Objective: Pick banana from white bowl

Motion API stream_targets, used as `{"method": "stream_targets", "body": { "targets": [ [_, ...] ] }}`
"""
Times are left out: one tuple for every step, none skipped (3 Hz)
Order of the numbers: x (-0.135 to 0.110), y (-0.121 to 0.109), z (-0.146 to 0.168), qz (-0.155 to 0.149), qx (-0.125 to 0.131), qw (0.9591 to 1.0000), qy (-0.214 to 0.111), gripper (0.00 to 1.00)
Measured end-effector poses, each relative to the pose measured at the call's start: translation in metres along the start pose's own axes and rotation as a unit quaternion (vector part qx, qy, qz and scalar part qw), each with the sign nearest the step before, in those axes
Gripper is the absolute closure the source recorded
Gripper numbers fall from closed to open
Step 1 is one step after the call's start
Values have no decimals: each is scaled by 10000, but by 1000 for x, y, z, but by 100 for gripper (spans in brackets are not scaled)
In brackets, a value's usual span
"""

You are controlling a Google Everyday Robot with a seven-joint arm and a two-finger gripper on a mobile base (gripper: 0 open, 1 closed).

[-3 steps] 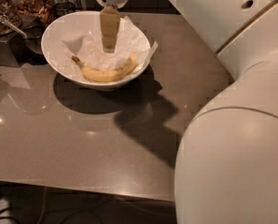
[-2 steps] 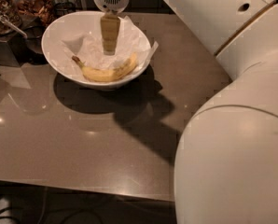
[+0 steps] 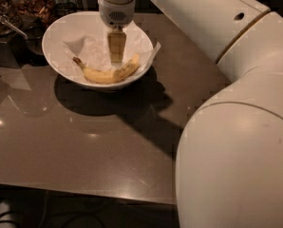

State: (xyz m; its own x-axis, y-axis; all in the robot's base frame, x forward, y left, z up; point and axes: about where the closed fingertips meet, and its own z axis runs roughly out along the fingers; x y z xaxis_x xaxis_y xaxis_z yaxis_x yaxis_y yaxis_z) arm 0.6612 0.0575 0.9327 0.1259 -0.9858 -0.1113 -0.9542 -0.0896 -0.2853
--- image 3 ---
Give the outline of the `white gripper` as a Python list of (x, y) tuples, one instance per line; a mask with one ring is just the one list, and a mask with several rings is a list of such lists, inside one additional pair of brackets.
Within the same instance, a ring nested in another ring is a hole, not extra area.
[(126, 34), (121, 28), (128, 26), (134, 16), (135, 0), (98, 0), (103, 23), (113, 29), (107, 34), (110, 61), (120, 64), (126, 43)]

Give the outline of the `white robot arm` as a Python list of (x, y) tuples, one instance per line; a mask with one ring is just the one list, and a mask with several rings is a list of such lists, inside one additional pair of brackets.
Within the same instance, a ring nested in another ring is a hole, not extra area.
[[(231, 80), (182, 132), (180, 228), (283, 228), (283, 18), (255, 0), (150, 1)], [(99, 0), (109, 26), (133, 4)]]

